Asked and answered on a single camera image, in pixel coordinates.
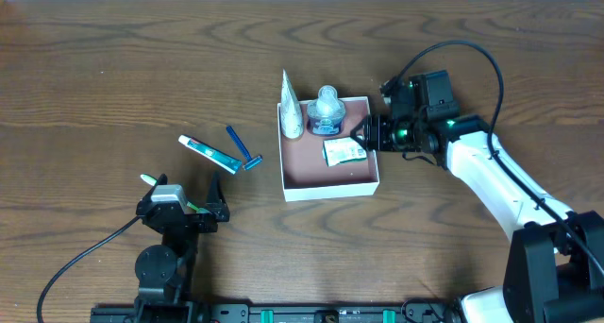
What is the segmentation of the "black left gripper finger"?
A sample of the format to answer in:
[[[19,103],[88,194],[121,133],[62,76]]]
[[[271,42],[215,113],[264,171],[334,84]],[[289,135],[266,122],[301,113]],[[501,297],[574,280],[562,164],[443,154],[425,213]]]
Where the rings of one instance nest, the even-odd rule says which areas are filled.
[[[165,196],[167,186],[167,177],[162,174],[156,178],[155,184],[149,191],[150,196]]]
[[[220,185],[220,175],[217,172],[212,174],[205,206],[207,209],[224,209],[227,206]]]

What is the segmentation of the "green white toothbrush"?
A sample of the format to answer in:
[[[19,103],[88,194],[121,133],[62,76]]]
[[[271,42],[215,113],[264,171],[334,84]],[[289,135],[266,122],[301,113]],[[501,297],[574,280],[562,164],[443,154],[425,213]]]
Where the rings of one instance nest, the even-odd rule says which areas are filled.
[[[157,183],[157,180],[147,174],[140,174],[140,178],[147,184],[149,184],[150,186],[154,186]],[[192,209],[195,210],[197,213],[209,213],[209,211],[203,207],[197,207],[196,205],[194,205],[191,201],[187,202],[187,206]]]

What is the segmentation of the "green white soap box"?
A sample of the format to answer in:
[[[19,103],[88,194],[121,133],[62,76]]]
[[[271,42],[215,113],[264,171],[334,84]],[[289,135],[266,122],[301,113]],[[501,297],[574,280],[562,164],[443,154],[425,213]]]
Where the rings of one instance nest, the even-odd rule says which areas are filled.
[[[367,159],[367,152],[349,137],[323,141],[323,156],[328,167]]]

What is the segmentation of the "clear bottle white cap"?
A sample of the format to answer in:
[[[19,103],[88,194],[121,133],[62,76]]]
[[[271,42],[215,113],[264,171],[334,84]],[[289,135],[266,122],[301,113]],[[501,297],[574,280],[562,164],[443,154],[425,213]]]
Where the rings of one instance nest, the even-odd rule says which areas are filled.
[[[317,136],[335,136],[342,132],[346,110],[337,90],[331,85],[320,88],[317,98],[307,106],[308,131]]]

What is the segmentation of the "white green toothpaste tube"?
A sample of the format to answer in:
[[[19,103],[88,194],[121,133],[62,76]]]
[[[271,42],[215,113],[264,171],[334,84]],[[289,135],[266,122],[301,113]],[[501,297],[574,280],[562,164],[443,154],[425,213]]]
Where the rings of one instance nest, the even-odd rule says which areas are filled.
[[[243,165],[242,161],[235,159],[212,146],[197,141],[193,137],[189,137],[187,135],[180,135],[178,137],[178,141],[193,152],[219,165],[232,175],[235,175]]]

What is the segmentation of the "blue disposable razor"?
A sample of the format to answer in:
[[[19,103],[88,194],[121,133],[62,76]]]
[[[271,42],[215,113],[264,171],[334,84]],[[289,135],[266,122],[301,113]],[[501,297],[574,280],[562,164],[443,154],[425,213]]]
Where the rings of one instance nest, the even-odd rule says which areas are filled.
[[[242,153],[243,157],[245,158],[245,164],[243,165],[244,170],[253,169],[254,167],[258,166],[260,163],[262,163],[262,156],[258,155],[256,157],[252,157],[251,154],[249,153],[249,151],[247,150],[246,146],[244,145],[243,141],[240,139],[240,137],[235,132],[235,130],[232,126],[227,126],[226,131],[227,131],[228,135],[230,136],[231,140],[238,147],[238,149]]]

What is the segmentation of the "white shampoo tube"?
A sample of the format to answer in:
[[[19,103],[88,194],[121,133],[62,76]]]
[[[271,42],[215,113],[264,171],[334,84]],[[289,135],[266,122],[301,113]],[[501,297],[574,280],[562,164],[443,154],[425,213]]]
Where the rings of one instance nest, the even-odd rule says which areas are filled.
[[[303,134],[303,115],[287,72],[282,70],[279,120],[281,134],[296,140]]]

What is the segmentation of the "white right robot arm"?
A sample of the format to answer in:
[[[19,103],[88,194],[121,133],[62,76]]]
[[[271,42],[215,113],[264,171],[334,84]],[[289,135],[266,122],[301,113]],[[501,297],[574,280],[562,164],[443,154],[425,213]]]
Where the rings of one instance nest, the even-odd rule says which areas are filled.
[[[434,156],[492,214],[511,245],[504,281],[461,297],[450,322],[588,322],[603,316],[603,219],[576,213],[520,167],[477,116],[424,121],[367,116],[362,148]]]

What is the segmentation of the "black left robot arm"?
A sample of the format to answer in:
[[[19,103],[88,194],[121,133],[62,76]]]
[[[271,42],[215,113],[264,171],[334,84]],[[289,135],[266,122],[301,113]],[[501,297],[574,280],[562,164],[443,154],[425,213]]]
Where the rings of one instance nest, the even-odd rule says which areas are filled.
[[[138,298],[149,304],[179,304],[193,279],[198,238],[214,233],[230,218],[218,174],[212,176],[204,204],[191,209],[184,189],[162,175],[139,201],[136,214],[161,235],[161,243],[146,248],[135,262]]]

